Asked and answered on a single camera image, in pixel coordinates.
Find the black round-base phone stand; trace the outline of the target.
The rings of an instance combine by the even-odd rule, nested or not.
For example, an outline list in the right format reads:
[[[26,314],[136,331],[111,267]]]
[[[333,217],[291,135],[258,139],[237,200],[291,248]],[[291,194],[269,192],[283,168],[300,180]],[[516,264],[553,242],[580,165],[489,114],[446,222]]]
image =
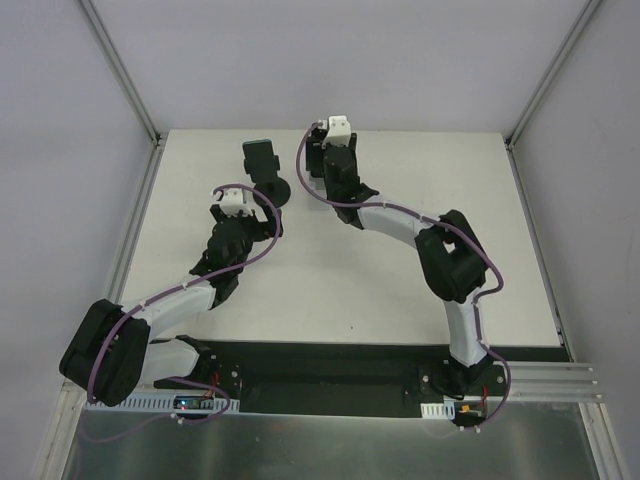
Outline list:
[[[280,171],[280,161],[278,155],[276,155],[276,159],[279,162]],[[279,171],[277,172],[278,178],[274,182],[254,184],[255,189],[266,196],[277,208],[284,206],[289,201],[291,196],[290,185],[284,178],[281,178],[279,176]]]

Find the teal-edged black smartphone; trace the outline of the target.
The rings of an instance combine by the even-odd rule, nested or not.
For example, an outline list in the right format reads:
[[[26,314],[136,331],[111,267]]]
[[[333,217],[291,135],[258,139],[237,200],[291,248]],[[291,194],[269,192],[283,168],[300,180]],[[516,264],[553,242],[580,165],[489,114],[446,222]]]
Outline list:
[[[274,182],[279,162],[269,139],[246,141],[242,144],[245,173],[254,184]]]

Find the silver folding phone stand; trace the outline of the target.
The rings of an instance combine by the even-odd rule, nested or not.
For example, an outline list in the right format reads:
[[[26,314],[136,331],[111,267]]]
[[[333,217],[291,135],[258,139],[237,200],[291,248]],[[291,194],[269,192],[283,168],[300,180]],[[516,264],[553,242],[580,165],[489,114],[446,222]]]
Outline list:
[[[322,199],[326,198],[324,180],[322,178],[314,178],[312,176],[308,176],[307,185],[318,197],[321,197]],[[308,200],[308,207],[312,211],[323,211],[327,208],[327,205],[311,195]]]

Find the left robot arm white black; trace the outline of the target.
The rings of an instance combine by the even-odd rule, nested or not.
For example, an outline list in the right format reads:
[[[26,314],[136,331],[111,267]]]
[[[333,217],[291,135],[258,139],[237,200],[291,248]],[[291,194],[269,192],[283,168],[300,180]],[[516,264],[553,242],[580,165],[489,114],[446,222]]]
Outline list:
[[[64,352],[60,373],[83,388],[92,403],[113,407],[142,384],[184,383],[199,389],[216,384],[212,351],[188,335],[170,340],[161,334],[184,320],[222,305],[239,285],[257,242],[274,243],[283,233],[281,211],[268,206],[265,217],[225,214],[216,223],[202,256],[189,273],[147,300],[94,302]]]

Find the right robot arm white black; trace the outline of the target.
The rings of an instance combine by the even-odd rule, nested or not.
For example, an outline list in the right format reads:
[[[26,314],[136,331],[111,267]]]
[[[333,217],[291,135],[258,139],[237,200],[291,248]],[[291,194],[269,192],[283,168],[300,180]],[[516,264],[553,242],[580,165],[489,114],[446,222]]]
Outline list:
[[[421,221],[407,208],[393,209],[379,191],[360,180],[357,135],[352,133],[346,144],[327,136],[320,127],[308,134],[305,170],[323,182],[326,201],[343,223],[416,250],[427,286],[444,302],[450,336],[449,360],[429,375],[431,388],[457,400],[473,394],[484,385],[492,359],[483,347],[480,311],[474,304],[486,282],[487,265],[466,217],[451,210],[436,222]]]

